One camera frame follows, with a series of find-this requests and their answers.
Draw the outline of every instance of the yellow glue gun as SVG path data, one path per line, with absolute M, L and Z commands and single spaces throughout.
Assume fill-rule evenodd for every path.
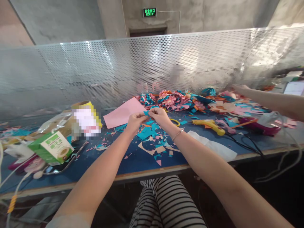
M 214 120 L 192 120 L 192 123 L 195 125 L 204 125 L 205 128 L 211 128 L 219 136 L 223 136 L 225 134 L 225 130 L 217 126 Z

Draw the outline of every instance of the black and white striped fabric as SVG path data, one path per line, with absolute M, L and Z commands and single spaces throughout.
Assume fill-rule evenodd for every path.
M 133 213 L 132 227 L 206 227 L 178 176 L 141 181 L 144 186 Z

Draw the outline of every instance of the perforated metal panel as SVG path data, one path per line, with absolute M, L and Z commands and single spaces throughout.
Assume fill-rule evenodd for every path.
M 303 50 L 303 26 L 0 50 L 0 116 L 60 111 L 83 100 L 111 108 L 163 89 L 258 87 L 277 71 L 303 64 Z

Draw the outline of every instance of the wooden table edge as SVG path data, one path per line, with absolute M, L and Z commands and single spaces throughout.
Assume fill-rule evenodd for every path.
M 297 150 L 297 149 L 298 149 L 297 146 L 291 146 L 291 148 L 290 148 L 291 151 Z M 286 148 L 280 147 L 280 148 L 276 148 L 276 149 L 264 150 L 263 154 L 265 156 L 269 156 L 269 155 L 284 153 L 286 151 L 287 151 Z M 232 162 L 249 159 L 249 158 L 254 158 L 254 157 L 259 157 L 259 156 L 260 155 L 256 154 L 256 153 L 238 155 Z M 185 169 L 189 169 L 189 168 L 190 168 L 190 166 L 188 164 L 184 164 L 184 165 L 170 166 L 170 167 L 165 167 L 165 168 L 150 169 L 150 170 L 146 170 L 146 171 L 139 171 L 139 172 L 134 172 L 134 173 L 129 173 L 129 174 L 120 174 L 115 177 L 114 182 L 142 178 L 145 176 L 151 176 L 151 175 L 157 175 L 157 174 L 165 174 L 165 173 L 169 173 L 169 172 L 177 172 L 177 171 L 181 171 L 181 170 L 185 170 Z M 24 198 L 24 197 L 35 196 L 35 195 L 40 195 L 40 194 L 48 194 L 48 193 L 53 193 L 53 192 L 64 192 L 67 190 L 71 190 L 76 185 L 76 183 L 77 182 L 19 191 L 18 198 Z M 9 200 L 12 198 L 13 195 L 14 195 L 14 192 L 0 194 L 0 200 Z

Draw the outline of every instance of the exit sign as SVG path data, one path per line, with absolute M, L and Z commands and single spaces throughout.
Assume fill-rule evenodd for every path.
M 156 8 L 142 9 L 143 17 L 156 16 Z

